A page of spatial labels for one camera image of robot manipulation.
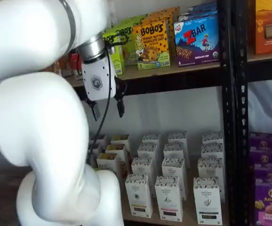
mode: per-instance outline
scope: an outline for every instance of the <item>black shelf post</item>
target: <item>black shelf post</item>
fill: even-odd
[[[233,70],[231,1],[219,0],[220,61],[222,70],[222,100],[225,135],[226,188],[228,189],[230,226],[240,226],[236,148],[236,100]]]

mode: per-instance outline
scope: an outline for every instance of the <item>silver metal ring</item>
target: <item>silver metal ring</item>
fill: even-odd
[[[70,29],[71,29],[71,38],[70,38],[70,42],[69,42],[68,48],[66,49],[66,53],[65,53],[65,54],[67,54],[72,49],[75,38],[76,38],[76,21],[74,18],[73,11],[72,11],[71,7],[69,6],[69,4],[67,3],[67,1],[66,0],[59,0],[59,2],[64,6],[66,14],[68,15],[68,18],[69,18]]]

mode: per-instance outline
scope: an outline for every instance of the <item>child image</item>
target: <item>child image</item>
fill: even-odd
[[[204,35],[204,39],[203,40],[201,40],[203,43],[202,43],[202,46],[204,46],[205,47],[205,51],[207,51],[208,49],[209,49],[209,41],[207,40],[207,38],[208,38],[208,34],[205,34]]]

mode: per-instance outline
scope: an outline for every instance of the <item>green box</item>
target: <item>green box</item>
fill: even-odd
[[[114,28],[107,29],[103,34],[103,40],[107,40],[111,43],[120,42],[120,36],[114,37],[114,35],[118,34]],[[125,72],[125,64],[122,46],[115,46],[115,53],[111,55],[112,62],[115,67],[116,75],[122,75]]]

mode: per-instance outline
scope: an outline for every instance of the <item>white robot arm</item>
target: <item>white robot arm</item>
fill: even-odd
[[[84,164],[89,129],[78,96],[61,77],[35,73],[76,47],[89,74],[97,65],[113,72],[106,25],[104,0],[0,1],[0,170],[33,169],[17,196],[22,226],[123,226],[116,176]],[[103,89],[92,96],[106,98]]]

